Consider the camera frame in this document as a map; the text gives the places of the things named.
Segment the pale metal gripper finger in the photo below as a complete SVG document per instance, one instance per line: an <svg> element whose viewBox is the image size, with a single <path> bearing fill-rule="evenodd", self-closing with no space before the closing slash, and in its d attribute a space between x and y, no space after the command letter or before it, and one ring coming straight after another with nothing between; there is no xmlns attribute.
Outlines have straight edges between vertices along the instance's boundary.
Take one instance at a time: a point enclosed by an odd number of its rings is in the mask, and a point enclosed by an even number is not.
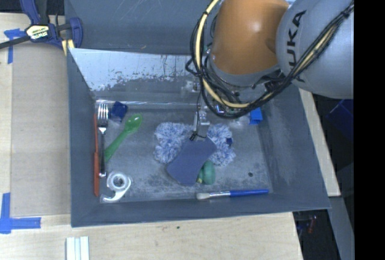
<svg viewBox="0 0 385 260"><path fill-rule="evenodd" d="M207 122L207 114L203 110L199 110L196 112L195 118L194 118L194 131L197 132L197 124L198 122Z"/></svg>
<svg viewBox="0 0 385 260"><path fill-rule="evenodd" d="M206 138L210 125L211 125L210 122L198 122L197 135L201 138Z"/></svg>

